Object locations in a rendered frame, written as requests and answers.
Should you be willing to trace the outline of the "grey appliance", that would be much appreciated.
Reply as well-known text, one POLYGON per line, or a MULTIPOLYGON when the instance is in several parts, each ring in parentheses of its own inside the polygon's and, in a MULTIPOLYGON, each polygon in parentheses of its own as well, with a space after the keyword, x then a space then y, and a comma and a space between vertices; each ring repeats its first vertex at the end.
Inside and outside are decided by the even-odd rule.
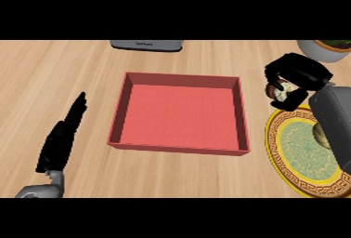
POLYGON ((118 49, 179 52, 183 49, 183 40, 111 40, 111 46, 118 49))

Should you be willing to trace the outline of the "yellow patterned round plate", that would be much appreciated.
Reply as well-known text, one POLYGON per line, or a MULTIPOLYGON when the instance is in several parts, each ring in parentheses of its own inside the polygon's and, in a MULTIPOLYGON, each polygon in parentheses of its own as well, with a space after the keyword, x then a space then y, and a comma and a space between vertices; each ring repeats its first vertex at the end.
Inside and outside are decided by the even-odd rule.
POLYGON ((351 176, 316 141, 317 119, 303 104, 294 112, 276 110, 267 120, 264 144, 270 162, 291 188, 306 197, 351 198, 351 176))

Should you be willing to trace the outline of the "red open cardboard box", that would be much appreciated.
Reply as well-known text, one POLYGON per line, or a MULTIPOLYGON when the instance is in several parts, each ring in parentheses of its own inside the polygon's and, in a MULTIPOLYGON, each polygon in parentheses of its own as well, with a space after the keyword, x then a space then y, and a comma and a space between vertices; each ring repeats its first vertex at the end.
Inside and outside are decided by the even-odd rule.
POLYGON ((108 145, 138 151, 250 153, 241 79, 127 73, 108 145))

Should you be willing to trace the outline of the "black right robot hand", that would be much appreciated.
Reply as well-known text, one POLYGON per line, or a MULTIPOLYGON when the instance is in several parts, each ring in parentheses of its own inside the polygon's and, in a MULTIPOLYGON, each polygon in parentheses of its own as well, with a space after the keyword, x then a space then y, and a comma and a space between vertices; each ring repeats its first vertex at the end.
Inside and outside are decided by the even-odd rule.
POLYGON ((297 53, 286 53, 264 66, 267 84, 284 90, 279 81, 286 80, 298 89, 292 91, 285 101, 272 101, 272 106, 294 112, 309 96, 309 91, 319 91, 329 83, 334 74, 325 66, 297 53))

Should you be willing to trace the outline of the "brown cupcake with cream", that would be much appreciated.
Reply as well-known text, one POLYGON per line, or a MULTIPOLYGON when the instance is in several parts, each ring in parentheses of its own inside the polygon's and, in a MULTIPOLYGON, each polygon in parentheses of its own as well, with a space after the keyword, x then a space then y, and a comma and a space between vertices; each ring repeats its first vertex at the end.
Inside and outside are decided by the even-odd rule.
POLYGON ((278 101, 285 101, 289 94, 292 93, 294 90, 298 89, 298 87, 288 82, 286 80, 281 80, 279 84, 284 87, 284 90, 279 90, 273 85, 266 86, 266 95, 278 101))

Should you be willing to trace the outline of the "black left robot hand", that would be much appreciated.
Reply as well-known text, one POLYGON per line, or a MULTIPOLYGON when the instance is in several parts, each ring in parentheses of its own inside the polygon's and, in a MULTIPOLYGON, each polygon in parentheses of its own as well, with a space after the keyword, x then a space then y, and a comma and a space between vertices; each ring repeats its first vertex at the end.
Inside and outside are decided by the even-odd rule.
POLYGON ((51 130, 40 152, 36 167, 37 173, 46 173, 51 170, 62 171, 65 169, 73 148, 74 135, 81 124, 87 108, 86 93, 81 93, 73 102, 65 120, 59 121, 51 130))

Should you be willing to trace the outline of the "grey plant pot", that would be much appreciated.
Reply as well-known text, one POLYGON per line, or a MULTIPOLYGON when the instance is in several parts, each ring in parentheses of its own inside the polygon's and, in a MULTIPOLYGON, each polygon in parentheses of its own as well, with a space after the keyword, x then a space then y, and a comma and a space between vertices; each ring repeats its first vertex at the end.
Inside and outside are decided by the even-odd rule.
POLYGON ((351 54, 351 48, 335 48, 320 40, 300 40, 298 47, 310 59, 326 63, 338 62, 351 54))

